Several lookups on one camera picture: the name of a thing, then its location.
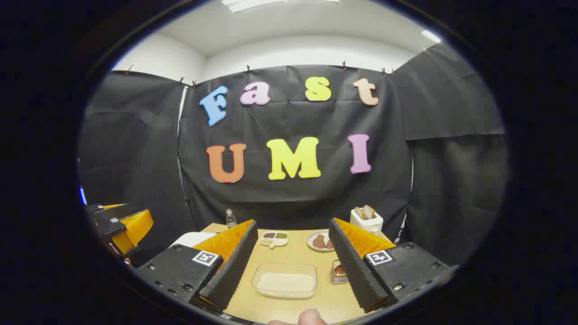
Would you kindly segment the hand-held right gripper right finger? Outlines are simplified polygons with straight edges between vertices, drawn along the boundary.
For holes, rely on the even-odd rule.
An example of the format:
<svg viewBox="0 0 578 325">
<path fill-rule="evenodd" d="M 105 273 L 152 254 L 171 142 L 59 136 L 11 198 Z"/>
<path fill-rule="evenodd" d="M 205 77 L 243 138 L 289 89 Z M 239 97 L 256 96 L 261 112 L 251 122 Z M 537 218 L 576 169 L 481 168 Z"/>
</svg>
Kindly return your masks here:
<svg viewBox="0 0 578 325">
<path fill-rule="evenodd" d="M 452 275 L 452 267 L 413 242 L 396 246 L 338 218 L 330 220 L 328 230 L 365 312 L 407 300 Z"/>
</svg>

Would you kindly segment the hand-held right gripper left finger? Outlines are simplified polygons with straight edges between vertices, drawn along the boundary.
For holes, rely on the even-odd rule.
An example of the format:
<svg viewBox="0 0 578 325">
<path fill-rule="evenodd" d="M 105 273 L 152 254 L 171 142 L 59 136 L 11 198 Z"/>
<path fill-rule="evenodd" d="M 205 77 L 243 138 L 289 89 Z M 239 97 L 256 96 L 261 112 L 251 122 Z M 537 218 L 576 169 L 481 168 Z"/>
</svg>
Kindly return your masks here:
<svg viewBox="0 0 578 325">
<path fill-rule="evenodd" d="M 184 304 L 224 311 L 236 292 L 258 239 L 250 219 L 193 247 L 176 243 L 135 272 Z"/>
</svg>

